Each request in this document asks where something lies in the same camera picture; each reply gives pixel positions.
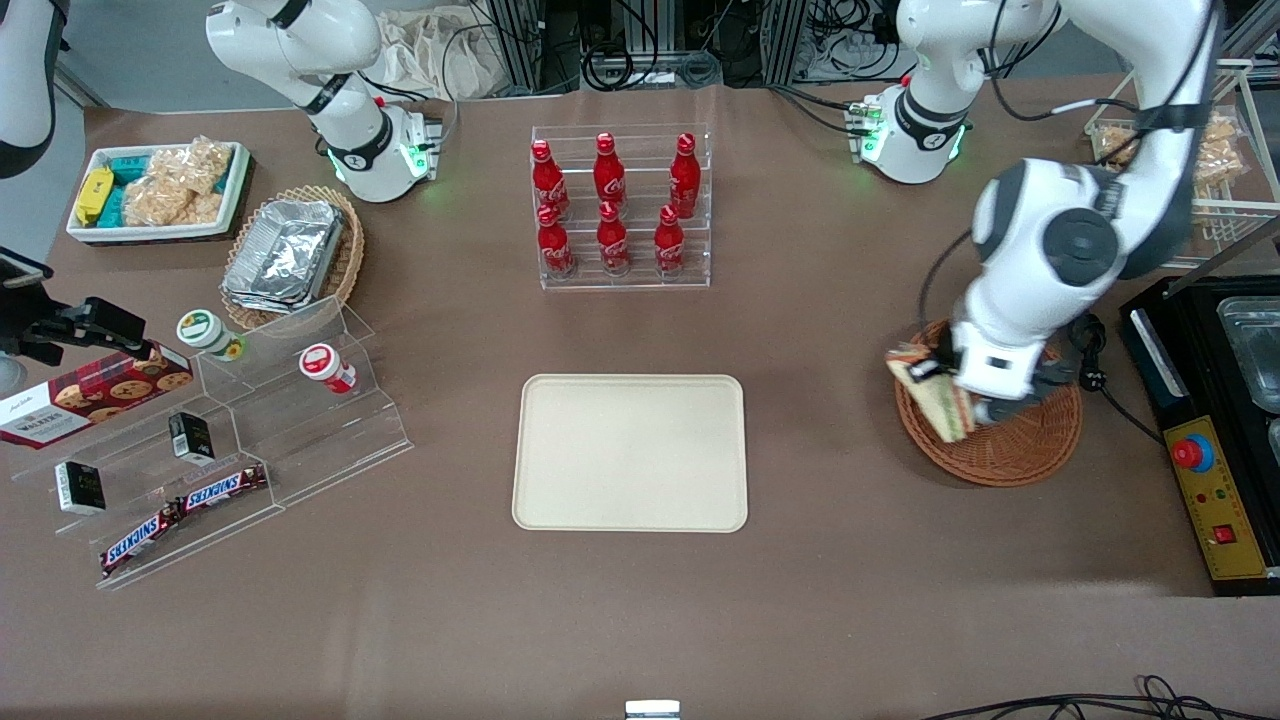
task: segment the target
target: round wicker basket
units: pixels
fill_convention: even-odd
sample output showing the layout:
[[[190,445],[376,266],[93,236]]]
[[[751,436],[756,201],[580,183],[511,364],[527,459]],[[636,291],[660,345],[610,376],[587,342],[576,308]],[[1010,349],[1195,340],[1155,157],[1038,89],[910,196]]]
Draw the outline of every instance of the round wicker basket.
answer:
[[[360,274],[360,264],[365,259],[365,229],[360,225],[360,218],[356,217],[356,209],[351,206],[351,201],[335,190],[310,184],[285,190],[266,202],[273,200],[323,200],[342,209],[343,219],[346,222],[342,227],[342,234],[338,238],[338,250],[333,255],[333,264],[329,265],[329,275],[325,278],[324,288],[320,291],[320,297],[337,295],[339,300],[346,302],[347,299],[351,297],[351,291],[356,287],[356,275]],[[236,242],[232,245],[232,250],[227,258],[228,268],[230,268],[232,263],[236,260],[236,255],[244,243],[244,236],[248,233],[248,228],[253,225],[253,220],[257,219],[257,214],[262,211],[266,202],[259,205],[259,208],[253,210],[253,214],[244,220],[243,225],[241,225],[241,231],[236,236]],[[282,315],[282,313],[269,313],[266,310],[250,310],[248,307],[241,307],[239,305],[232,302],[225,293],[223,293],[223,306],[227,307],[227,314],[230,319],[236,320],[236,324],[246,331],[265,325]]]
[[[945,322],[933,323],[925,337],[911,342],[933,345]],[[1052,348],[1046,356],[1057,357]],[[1010,420],[984,425],[959,442],[942,442],[911,400],[902,383],[893,383],[897,414],[915,445],[940,468],[983,486],[1016,487],[1048,478],[1071,457],[1080,441],[1083,404],[1079,386],[1071,384],[1028,407]]]

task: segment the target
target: red button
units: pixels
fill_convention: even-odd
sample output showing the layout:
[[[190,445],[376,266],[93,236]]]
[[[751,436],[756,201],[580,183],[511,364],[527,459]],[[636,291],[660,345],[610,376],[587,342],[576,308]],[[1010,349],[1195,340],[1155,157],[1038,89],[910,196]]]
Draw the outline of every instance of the red button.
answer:
[[[1179,468],[1193,470],[1204,461],[1204,451],[1196,441],[1180,439],[1174,443],[1172,451],[1174,462]]]
[[[1213,525],[1213,539],[1217,544],[1229,544],[1235,542],[1235,530],[1231,525]]]

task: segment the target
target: jar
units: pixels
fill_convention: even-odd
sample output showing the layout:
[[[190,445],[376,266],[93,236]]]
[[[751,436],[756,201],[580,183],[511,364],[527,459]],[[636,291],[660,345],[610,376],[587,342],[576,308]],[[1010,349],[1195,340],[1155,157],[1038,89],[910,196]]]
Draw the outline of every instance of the jar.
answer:
[[[178,340],[214,360],[230,363],[244,354],[244,337],[227,329],[209,310],[192,310],[178,320]]]
[[[356,369],[338,355],[330,345],[317,342],[298,356],[298,369],[312,380],[325,384],[342,395],[356,387]]]

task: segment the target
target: cloth bag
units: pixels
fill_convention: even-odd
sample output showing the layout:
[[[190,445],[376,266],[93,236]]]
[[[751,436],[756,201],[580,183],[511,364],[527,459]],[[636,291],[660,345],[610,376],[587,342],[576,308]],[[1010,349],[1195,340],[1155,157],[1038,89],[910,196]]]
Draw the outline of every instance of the cloth bag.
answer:
[[[463,31],[453,45],[449,38],[465,27],[484,23],[468,5],[442,5],[426,10],[384,10],[378,15],[383,36],[383,77],[390,87],[430,91],[449,100],[486,97],[511,85],[498,54],[494,27]],[[448,46],[449,59],[444,61]],[[448,72],[448,92],[444,73]]]

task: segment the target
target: yellow control panel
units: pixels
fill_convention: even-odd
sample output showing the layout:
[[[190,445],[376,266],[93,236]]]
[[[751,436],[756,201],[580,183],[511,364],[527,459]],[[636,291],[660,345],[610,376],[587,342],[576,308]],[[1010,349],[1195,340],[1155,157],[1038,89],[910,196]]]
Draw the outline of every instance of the yellow control panel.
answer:
[[[1215,580],[1265,578],[1262,551],[1240,506],[1231,470],[1208,416],[1165,430],[1183,502]]]

